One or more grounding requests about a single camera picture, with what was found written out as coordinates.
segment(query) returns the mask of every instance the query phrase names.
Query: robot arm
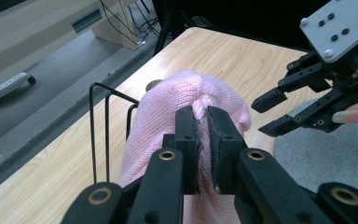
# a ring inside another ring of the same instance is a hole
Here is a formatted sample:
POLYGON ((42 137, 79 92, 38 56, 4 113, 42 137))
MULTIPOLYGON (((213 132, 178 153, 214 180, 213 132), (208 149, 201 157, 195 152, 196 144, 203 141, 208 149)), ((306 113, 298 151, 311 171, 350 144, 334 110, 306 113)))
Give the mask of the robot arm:
POLYGON ((306 86, 331 91, 296 116, 285 115, 259 129, 270 136, 298 127, 330 133, 341 125, 332 121, 333 114, 358 103, 358 1, 331 1, 300 27, 313 51, 289 63, 278 87, 255 99, 252 108, 266 112, 287 99, 285 92, 306 86))

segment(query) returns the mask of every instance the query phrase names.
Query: wire rack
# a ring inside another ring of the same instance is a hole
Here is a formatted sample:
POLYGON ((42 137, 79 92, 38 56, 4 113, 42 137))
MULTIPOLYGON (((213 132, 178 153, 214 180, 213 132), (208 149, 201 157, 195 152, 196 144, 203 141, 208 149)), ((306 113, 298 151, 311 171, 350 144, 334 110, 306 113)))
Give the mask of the wire rack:
POLYGON ((102 88, 107 91, 106 96, 104 97, 104 125, 105 125, 105 160, 106 160, 106 182, 110 182, 110 165, 109 165, 109 99, 110 96, 115 95, 123 100, 129 101, 133 103, 128 108, 127 111, 127 126, 126 126, 126 140, 130 134, 131 128, 131 115, 132 111, 135 108, 138 108, 139 101, 133 99, 132 97, 112 89, 104 84, 94 82, 89 87, 89 123, 90 123, 90 132, 91 132, 91 152, 92 152, 92 173, 94 184, 97 183, 97 164, 96 164, 96 156, 95 156, 95 131, 94 131, 94 89, 96 87, 102 88))

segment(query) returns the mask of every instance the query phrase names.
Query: table surface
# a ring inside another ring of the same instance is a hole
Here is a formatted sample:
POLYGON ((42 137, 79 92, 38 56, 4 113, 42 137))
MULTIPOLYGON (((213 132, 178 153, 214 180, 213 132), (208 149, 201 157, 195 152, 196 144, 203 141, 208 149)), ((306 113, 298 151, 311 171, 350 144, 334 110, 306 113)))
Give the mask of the table surface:
MULTIPOLYGON (((150 81, 192 69, 221 78, 250 106, 255 98, 276 87, 286 74, 288 63, 304 54, 233 35, 190 28, 117 90, 140 100, 150 81)), ((253 124, 244 135, 247 145, 272 153, 274 139, 257 129, 319 94, 304 88, 287 94, 287 101, 266 113, 250 109, 253 124)), ((112 182, 119 179, 130 105, 117 97, 110 99, 112 182)), ((98 181, 104 181, 103 102, 94 107, 94 113, 98 181)), ((0 223, 60 223, 76 196, 93 182, 90 145, 90 114, 87 113, 0 185, 0 223)))

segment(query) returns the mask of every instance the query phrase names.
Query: metal mounting plate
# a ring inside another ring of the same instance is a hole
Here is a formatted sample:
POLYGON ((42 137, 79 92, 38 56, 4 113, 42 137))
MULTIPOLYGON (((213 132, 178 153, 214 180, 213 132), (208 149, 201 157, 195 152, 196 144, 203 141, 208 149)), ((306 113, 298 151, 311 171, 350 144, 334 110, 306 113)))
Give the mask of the metal mounting plate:
POLYGON ((358 0, 331 0, 300 28, 326 63, 334 63, 358 44, 358 0))

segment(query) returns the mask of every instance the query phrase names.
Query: pink knitted fabric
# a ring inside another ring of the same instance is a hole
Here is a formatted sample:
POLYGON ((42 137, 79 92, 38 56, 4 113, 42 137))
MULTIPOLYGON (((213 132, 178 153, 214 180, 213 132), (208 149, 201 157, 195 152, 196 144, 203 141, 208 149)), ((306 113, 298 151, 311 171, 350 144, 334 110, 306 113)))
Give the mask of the pink knitted fabric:
POLYGON ((174 133, 175 111, 191 105, 200 121, 200 194, 185 195, 184 223, 234 223, 238 217, 234 197, 218 195, 212 188, 208 105, 222 108, 243 134, 251 126, 246 103, 217 77, 182 71, 161 81, 142 98, 124 151, 120 185, 142 176, 151 154, 161 148, 162 136, 174 133))

